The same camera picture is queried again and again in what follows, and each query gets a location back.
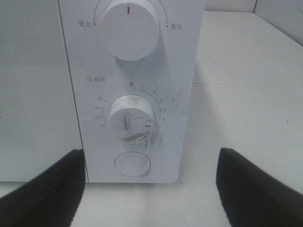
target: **microwave oven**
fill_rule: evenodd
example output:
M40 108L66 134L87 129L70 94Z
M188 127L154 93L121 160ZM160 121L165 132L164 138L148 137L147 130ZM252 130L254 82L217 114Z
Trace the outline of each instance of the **microwave oven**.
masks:
M0 180L178 179L205 0L0 0Z

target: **white wall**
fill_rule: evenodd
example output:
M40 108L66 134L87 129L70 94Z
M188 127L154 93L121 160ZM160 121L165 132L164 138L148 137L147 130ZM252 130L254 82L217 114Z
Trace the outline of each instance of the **white wall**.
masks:
M258 0L255 13L303 45L303 0Z
M256 0L206 0L205 10L253 12Z

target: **white countertop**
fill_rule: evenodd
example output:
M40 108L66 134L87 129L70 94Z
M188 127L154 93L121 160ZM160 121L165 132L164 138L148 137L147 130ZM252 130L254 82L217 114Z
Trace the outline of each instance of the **white countertop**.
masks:
M303 47L251 13L204 14L179 181L87 184L72 227L230 226L221 147L303 193Z

